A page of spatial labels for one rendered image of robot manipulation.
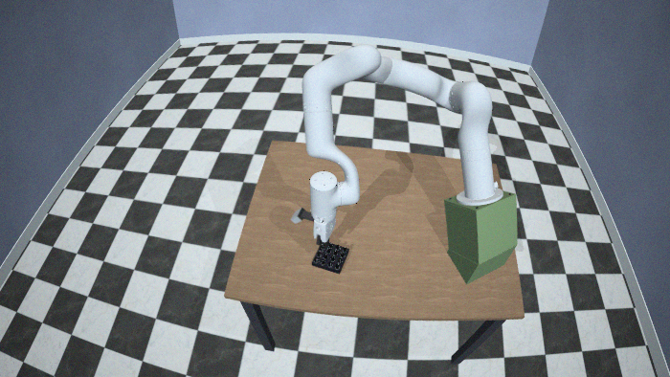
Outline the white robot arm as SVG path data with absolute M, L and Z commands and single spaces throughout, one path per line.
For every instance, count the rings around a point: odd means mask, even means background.
M 328 222 L 336 216 L 337 207 L 359 201 L 357 168 L 334 143 L 331 100 L 335 88 L 358 78 L 418 94 L 457 114 L 463 112 L 458 147 L 465 194 L 464 191 L 459 193 L 457 201 L 462 205 L 479 206 L 503 197 L 503 191 L 493 179 L 488 139 L 492 100 L 487 88 L 476 81 L 449 80 L 408 61 L 381 56 L 375 47 L 362 44 L 314 65 L 303 76 L 307 154 L 339 165 L 345 180 L 337 182 L 336 176 L 328 171 L 313 174 L 310 178 L 311 212 L 301 208 L 294 212 L 291 221 L 296 224 L 316 218 Z

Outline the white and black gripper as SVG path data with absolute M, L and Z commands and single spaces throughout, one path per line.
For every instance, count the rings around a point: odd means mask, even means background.
M 333 232 L 335 224 L 336 216 L 328 222 L 320 222 L 319 219 L 314 218 L 314 238 L 317 238 L 317 245 L 327 247 L 327 243 L 329 243 L 329 237 Z

